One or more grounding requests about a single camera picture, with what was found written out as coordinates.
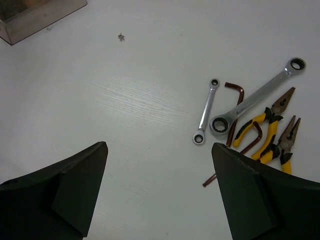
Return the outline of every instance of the white table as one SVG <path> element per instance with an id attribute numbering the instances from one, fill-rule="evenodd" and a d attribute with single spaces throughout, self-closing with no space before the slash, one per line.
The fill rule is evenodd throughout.
<path id="1" fill-rule="evenodd" d="M 305 59 L 304 75 L 237 130 L 296 87 L 279 132 L 302 118 L 292 172 L 320 182 L 319 11 L 318 0 L 89 0 L 15 46 L 0 41 L 0 181 L 106 141 L 88 240 L 231 240 L 218 181 L 202 187 L 213 142 L 226 139 L 207 129 L 204 145 L 192 141 L 209 80 L 221 82 L 213 117 L 237 102 L 225 82 L 249 96 L 290 58 Z"/>

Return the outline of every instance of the large silver wrench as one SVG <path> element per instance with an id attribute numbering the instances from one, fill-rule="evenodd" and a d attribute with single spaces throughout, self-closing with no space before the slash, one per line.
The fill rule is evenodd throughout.
<path id="1" fill-rule="evenodd" d="M 202 118 L 199 124 L 198 130 L 193 135 L 193 142 L 194 144 L 203 144 L 205 142 L 205 129 L 207 126 L 207 122 L 209 120 L 210 110 L 212 107 L 212 103 L 214 101 L 214 97 L 216 94 L 216 90 L 218 89 L 220 82 L 218 79 L 211 79 L 210 80 L 210 92 L 208 99 L 206 100 L 205 107 L 203 110 Z"/>
<path id="2" fill-rule="evenodd" d="M 252 106 L 254 106 L 256 103 L 265 98 L 269 93 L 271 93 L 284 81 L 286 81 L 292 76 L 303 73 L 305 69 L 306 62 L 303 59 L 298 57 L 290 59 L 287 62 L 285 68 L 277 76 L 268 81 L 265 85 L 259 88 L 242 103 L 233 108 L 231 111 L 212 118 L 210 122 L 210 129 L 213 135 L 218 136 L 229 132 L 231 125 L 242 114 L 244 114 Z"/>

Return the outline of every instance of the wrench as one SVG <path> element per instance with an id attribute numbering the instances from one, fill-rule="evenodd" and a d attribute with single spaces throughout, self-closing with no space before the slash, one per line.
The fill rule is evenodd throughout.
<path id="1" fill-rule="evenodd" d="M 244 114 L 252 106 L 265 98 L 269 93 L 271 93 L 288 78 L 303 73 L 305 69 L 306 62 L 303 59 L 298 57 L 290 59 L 287 62 L 285 68 L 277 76 L 268 81 L 265 85 L 263 85 L 256 92 L 250 95 L 242 103 L 233 108 L 231 111 L 212 118 L 210 122 L 210 129 L 213 135 L 218 136 L 229 132 L 231 125 L 242 114 Z"/>
<path id="2" fill-rule="evenodd" d="M 212 107 L 212 103 L 214 101 L 214 97 L 215 97 L 215 93 L 216 90 L 218 89 L 220 85 L 220 82 L 218 79 L 211 79 L 210 80 L 210 92 L 209 92 L 209 96 L 208 99 L 206 100 L 205 103 L 205 107 L 203 110 L 203 114 L 202 114 L 202 118 L 199 124 L 199 128 L 198 130 L 195 132 L 194 136 L 193 136 L 193 142 L 194 144 L 203 144 L 205 142 L 205 129 L 206 129 L 206 125 L 207 122 L 209 120 L 209 115 L 210 115 L 210 110 Z"/>

